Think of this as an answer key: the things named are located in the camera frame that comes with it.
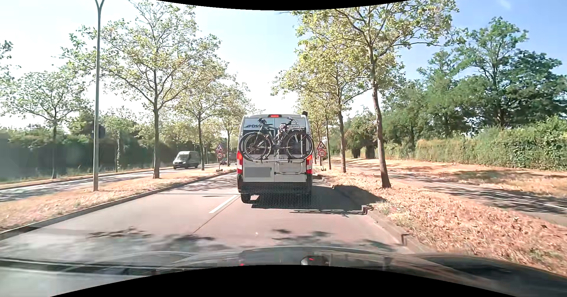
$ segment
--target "street lamp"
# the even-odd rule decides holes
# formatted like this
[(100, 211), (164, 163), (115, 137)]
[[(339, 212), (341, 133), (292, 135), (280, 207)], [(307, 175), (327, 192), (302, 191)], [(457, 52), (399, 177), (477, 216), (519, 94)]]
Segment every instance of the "street lamp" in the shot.
[(104, 0), (99, 4), (95, 0), (98, 13), (98, 27), (96, 29), (96, 86), (95, 86), (95, 130), (93, 137), (94, 154), (92, 161), (92, 190), (99, 190), (99, 83), (100, 83), (100, 12), (103, 9)]

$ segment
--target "road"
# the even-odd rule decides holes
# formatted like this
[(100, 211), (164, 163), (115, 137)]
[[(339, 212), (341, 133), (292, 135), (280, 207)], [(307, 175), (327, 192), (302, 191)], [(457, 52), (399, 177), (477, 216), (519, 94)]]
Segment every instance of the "road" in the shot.
[(132, 200), (0, 241), (0, 256), (88, 262), (125, 253), (238, 251), (327, 245), (410, 251), (321, 180), (300, 198), (240, 201), (235, 173)]
[[(205, 167), (215, 167), (215, 166), (218, 166), (218, 164), (205, 165)], [(173, 169), (160, 170), (160, 174), (168, 174), (172, 172), (178, 172), (178, 171)], [(124, 181), (125, 179), (130, 179), (133, 177), (152, 176), (152, 174), (153, 172), (149, 171), (149, 172), (137, 172), (130, 174), (119, 174), (113, 176), (100, 176), (99, 183), (103, 184), (105, 182)], [(54, 192), (65, 191), (72, 187), (88, 187), (89, 185), (92, 185), (92, 178), (61, 181), (57, 183), (49, 183), (49, 184), (34, 185), (34, 186), (21, 186), (12, 189), (4, 189), (4, 190), (0, 190), (0, 202), (7, 202), (10, 200), (17, 200), (17, 199), (22, 199), (37, 195), (51, 194)]]
[[(352, 172), (353, 169), (380, 174), (379, 168), (348, 164), (347, 170)], [(389, 169), (388, 176), (405, 184), (472, 199), (489, 206), (520, 211), (551, 223), (567, 226), (567, 198), (539, 195), (531, 192), (493, 189), (474, 184), (447, 182), (441, 178), (428, 177), (422, 173), (406, 170)]]

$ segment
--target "dry grass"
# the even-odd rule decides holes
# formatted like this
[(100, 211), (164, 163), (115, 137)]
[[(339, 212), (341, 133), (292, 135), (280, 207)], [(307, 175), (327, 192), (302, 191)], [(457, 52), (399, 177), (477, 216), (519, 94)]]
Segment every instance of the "dry grass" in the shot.
[[(162, 170), (166, 170), (166, 169), (171, 169), (172, 167), (165, 167), (165, 168), (161, 168)], [(123, 170), (120, 171), (118, 173), (116, 172), (111, 172), (111, 173), (101, 173), (99, 174), (99, 176), (109, 176), (109, 175), (117, 175), (117, 174), (128, 174), (128, 173), (137, 173), (137, 172), (150, 172), (153, 171), (153, 169), (132, 169), (132, 170)], [(38, 177), (38, 178), (29, 178), (26, 179), (23, 182), (15, 182), (15, 181), (9, 181), (9, 182), (0, 182), (0, 190), (4, 190), (4, 189), (11, 189), (13, 187), (21, 187), (21, 186), (30, 186), (30, 185), (38, 185), (38, 184), (42, 184), (45, 182), (62, 182), (62, 181), (72, 181), (74, 179), (81, 179), (81, 178), (86, 178), (86, 177), (92, 177), (92, 174), (80, 174), (80, 175), (74, 175), (74, 176), (65, 176), (65, 177), (59, 177), (59, 178), (48, 178), (48, 177)]]
[[(348, 165), (358, 168), (378, 168), (376, 159), (346, 159)], [(481, 185), (493, 189), (534, 192), (567, 197), (567, 172), (540, 171), (488, 167), (484, 165), (387, 160), (388, 171), (393, 173), (419, 173), (442, 178), (447, 182)]]
[(567, 228), (448, 194), (362, 172), (319, 172), (335, 185), (351, 185), (385, 199), (382, 214), (439, 252), (500, 258), (567, 275)]
[(92, 189), (76, 188), (0, 203), (0, 214), (2, 214), (0, 215), (2, 216), (0, 231), (216, 174), (215, 169), (206, 168), (204, 171), (180, 170), (175, 173), (162, 174), (160, 179), (140, 177), (119, 182), (102, 183), (98, 192), (93, 192)]

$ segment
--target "bicycle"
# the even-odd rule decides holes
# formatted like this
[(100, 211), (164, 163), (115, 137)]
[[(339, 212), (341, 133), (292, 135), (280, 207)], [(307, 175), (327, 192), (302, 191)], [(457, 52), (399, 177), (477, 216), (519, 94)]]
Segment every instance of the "bicycle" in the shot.
[[(279, 156), (280, 149), (283, 148), (286, 150), (288, 160), (306, 159), (313, 152), (313, 140), (308, 134), (302, 132), (301, 128), (299, 130), (293, 127), (290, 129), (291, 124), (297, 123), (297, 120), (291, 117), (287, 119), (289, 122), (282, 123), (277, 129), (276, 136), (272, 137), (270, 128), (274, 127), (267, 124), (266, 120), (259, 118), (258, 122), (262, 124), (260, 129), (257, 132), (246, 133), (240, 138), (238, 148), (243, 151), (242, 157), (248, 161), (266, 160), (272, 153), (272, 149), (275, 149)], [(304, 141), (306, 149), (302, 150)], [(297, 157), (294, 153), (301, 154), (301, 156)]]

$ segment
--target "warning sign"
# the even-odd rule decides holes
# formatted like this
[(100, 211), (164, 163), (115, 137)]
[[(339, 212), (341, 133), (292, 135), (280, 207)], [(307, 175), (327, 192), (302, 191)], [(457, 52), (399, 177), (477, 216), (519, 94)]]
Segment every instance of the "warning sign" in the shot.
[(327, 149), (327, 148), (325, 147), (325, 144), (323, 144), (322, 141), (321, 141), (321, 142), (319, 142), (317, 149)]

